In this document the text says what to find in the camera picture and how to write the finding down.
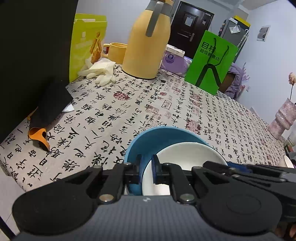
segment tile floor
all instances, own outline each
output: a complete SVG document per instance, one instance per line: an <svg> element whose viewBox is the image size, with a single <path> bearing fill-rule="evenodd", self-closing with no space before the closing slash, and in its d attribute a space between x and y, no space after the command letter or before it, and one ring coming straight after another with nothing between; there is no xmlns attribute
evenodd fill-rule
<svg viewBox="0 0 296 241"><path fill-rule="evenodd" d="M13 202L23 193L13 178L6 176L0 168L0 216L15 234L18 234L19 230L11 214L11 208ZM6 235L0 231L0 241L7 240L9 239Z"/></svg>

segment bowl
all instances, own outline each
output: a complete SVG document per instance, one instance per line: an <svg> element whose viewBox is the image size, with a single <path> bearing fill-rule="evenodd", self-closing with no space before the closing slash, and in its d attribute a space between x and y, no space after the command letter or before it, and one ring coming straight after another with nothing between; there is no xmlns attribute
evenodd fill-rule
<svg viewBox="0 0 296 241"><path fill-rule="evenodd" d="M193 132L173 126L159 126L150 128L139 134L130 143L123 162L134 163L136 156L142 154L140 165L140 177L151 160L152 155L159 153L162 149L181 142L198 142L207 145ZM128 185L128 192L132 195L142 195L140 184Z"/></svg>
<svg viewBox="0 0 296 241"><path fill-rule="evenodd" d="M177 143L161 150L157 153L160 163L173 163L179 165L183 170L191 170L194 166L201 166L206 161L212 161L227 165L225 159L213 148L196 143ZM151 161L144 170L142 178L143 196L170 195L170 188L165 184L154 184L151 169Z"/></svg>

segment pink vase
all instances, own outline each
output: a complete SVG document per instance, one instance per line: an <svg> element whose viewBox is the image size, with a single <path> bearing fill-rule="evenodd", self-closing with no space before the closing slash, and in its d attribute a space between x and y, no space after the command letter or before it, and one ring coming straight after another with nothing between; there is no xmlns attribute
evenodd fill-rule
<svg viewBox="0 0 296 241"><path fill-rule="evenodd" d="M276 113L276 118L267 128L274 138L279 139L284 130L289 130L295 120L296 105L287 99Z"/></svg>

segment metal screw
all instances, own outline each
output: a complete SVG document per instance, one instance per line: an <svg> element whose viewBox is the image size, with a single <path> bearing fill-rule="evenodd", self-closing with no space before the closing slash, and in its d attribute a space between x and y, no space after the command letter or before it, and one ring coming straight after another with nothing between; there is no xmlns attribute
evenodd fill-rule
<svg viewBox="0 0 296 241"><path fill-rule="evenodd" d="M190 202L192 200L194 200L194 196L192 194L189 194L189 193L185 193L185 194L182 194L180 196L180 198L185 201L185 202Z"/></svg>
<svg viewBox="0 0 296 241"><path fill-rule="evenodd" d="M99 199L102 201L102 202L110 202L114 199L114 197L111 195L111 194L103 194L99 197Z"/></svg>

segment black table leg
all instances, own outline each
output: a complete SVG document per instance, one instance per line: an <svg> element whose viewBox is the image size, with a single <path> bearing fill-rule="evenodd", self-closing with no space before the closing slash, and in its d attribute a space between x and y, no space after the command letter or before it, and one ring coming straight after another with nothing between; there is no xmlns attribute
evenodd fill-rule
<svg viewBox="0 0 296 241"><path fill-rule="evenodd" d="M10 239L12 240L15 237L15 234L11 231L11 229L6 225L4 220L0 217L0 230Z"/></svg>

